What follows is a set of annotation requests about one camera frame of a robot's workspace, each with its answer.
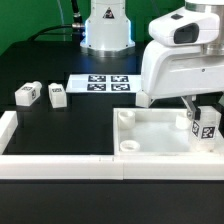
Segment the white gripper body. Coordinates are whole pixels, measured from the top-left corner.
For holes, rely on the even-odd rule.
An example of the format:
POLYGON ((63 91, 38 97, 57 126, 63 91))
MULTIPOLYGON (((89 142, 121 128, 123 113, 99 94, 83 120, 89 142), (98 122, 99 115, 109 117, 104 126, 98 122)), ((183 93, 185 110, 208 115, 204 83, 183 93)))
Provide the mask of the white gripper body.
POLYGON ((206 56, 200 46, 145 48, 141 88, 150 99, 224 91, 224 56, 206 56))

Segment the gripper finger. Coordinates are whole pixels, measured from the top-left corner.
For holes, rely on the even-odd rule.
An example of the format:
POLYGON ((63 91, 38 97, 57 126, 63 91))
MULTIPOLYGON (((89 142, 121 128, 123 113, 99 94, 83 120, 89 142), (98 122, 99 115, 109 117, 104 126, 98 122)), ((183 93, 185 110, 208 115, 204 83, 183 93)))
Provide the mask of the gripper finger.
POLYGON ((194 104, 192 96, 183 96, 182 101, 187 108, 187 117, 190 120, 199 120, 201 110, 194 104))

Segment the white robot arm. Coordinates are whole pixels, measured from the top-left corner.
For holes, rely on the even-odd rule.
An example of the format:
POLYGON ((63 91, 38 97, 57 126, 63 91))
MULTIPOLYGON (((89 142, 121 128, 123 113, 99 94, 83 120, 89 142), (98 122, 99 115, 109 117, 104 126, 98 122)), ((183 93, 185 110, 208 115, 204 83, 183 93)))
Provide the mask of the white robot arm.
POLYGON ((198 119, 193 97, 224 92, 224 0, 185 0, 148 31, 136 104, 147 108, 156 99, 181 97, 198 119))

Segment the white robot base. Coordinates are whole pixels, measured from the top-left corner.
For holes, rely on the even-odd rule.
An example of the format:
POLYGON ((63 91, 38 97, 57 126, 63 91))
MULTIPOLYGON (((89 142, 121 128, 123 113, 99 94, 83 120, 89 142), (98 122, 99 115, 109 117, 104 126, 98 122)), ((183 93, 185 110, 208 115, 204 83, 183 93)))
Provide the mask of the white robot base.
POLYGON ((91 13, 85 22, 81 51, 99 57, 118 57, 134 52, 131 22, 125 0, 91 0, 91 13))

